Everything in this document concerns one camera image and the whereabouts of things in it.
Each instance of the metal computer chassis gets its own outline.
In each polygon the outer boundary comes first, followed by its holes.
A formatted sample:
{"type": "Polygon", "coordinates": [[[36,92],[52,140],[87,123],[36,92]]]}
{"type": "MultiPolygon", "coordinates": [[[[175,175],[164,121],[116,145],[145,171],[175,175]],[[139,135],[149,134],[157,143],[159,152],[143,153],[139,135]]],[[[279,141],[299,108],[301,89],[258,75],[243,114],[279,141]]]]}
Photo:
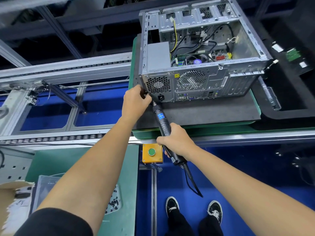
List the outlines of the metal computer chassis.
{"type": "MultiPolygon", "coordinates": [[[[245,95],[271,59],[236,0],[203,0],[143,11],[140,21],[139,76],[155,101],[245,95]],[[219,24],[228,23],[236,37],[232,59],[171,67],[169,50],[175,43],[175,33],[170,16],[175,20],[179,38],[206,27],[210,33],[219,24]],[[159,32],[159,43],[150,40],[152,31],[159,32]]],[[[221,28],[213,40],[219,45],[229,39],[232,39],[229,29],[221,28]]]]}

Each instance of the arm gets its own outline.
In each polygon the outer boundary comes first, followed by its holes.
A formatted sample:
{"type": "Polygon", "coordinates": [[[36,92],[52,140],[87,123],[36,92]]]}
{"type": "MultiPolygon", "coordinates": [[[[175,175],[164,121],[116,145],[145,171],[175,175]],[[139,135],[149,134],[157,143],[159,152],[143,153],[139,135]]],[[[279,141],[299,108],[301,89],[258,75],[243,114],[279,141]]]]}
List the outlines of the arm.
{"type": "Polygon", "coordinates": [[[171,128],[158,144],[194,163],[256,235],[314,235],[313,210],[199,148],[181,126],[171,128]]]}
{"type": "Polygon", "coordinates": [[[142,99],[140,91],[140,85],[126,91],[121,118],[65,173],[38,209],[59,208],[75,214],[97,235],[120,175],[132,127],[152,100],[149,95],[142,99]]]}

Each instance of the white shoelace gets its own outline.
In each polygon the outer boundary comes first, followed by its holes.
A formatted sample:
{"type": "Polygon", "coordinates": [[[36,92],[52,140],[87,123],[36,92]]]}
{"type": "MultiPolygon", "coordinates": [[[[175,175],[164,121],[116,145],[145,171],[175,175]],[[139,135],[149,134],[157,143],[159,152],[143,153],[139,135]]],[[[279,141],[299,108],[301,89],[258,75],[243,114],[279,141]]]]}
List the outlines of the white shoelace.
{"type": "Polygon", "coordinates": [[[177,209],[176,207],[169,208],[169,211],[177,209]]]}
{"type": "Polygon", "coordinates": [[[214,217],[216,217],[219,220],[219,212],[217,210],[212,211],[212,213],[210,211],[208,211],[208,214],[213,215],[214,217]]]}

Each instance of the yellow control box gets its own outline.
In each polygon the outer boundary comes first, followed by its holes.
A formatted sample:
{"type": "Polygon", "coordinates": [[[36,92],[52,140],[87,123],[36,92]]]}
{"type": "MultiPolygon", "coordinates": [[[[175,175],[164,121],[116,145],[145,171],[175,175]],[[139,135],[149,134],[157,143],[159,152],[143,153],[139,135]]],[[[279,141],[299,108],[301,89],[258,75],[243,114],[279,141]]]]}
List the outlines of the yellow control box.
{"type": "Polygon", "coordinates": [[[163,163],[163,148],[159,144],[144,144],[142,148],[142,163],[163,163]]]}

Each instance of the white label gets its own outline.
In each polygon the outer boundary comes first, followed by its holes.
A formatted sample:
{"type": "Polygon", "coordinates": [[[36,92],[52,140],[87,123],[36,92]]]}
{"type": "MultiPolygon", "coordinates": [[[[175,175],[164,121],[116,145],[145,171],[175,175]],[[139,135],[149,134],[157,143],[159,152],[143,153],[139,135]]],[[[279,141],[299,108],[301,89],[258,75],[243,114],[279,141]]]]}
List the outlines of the white label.
{"type": "Polygon", "coordinates": [[[227,79],[229,78],[229,76],[225,76],[224,79],[223,79],[223,82],[221,84],[221,87],[224,87],[225,86],[225,83],[227,81],[227,79]]]}
{"type": "Polygon", "coordinates": [[[302,68],[305,68],[305,67],[307,67],[307,64],[303,61],[303,62],[300,63],[300,66],[301,66],[302,68]]]}
{"type": "Polygon", "coordinates": [[[282,47],[280,46],[280,45],[278,45],[278,44],[275,44],[275,45],[273,45],[273,46],[271,46],[272,48],[274,48],[276,51],[278,51],[278,52],[281,52],[281,51],[283,51],[283,49],[282,49],[282,47]]]}

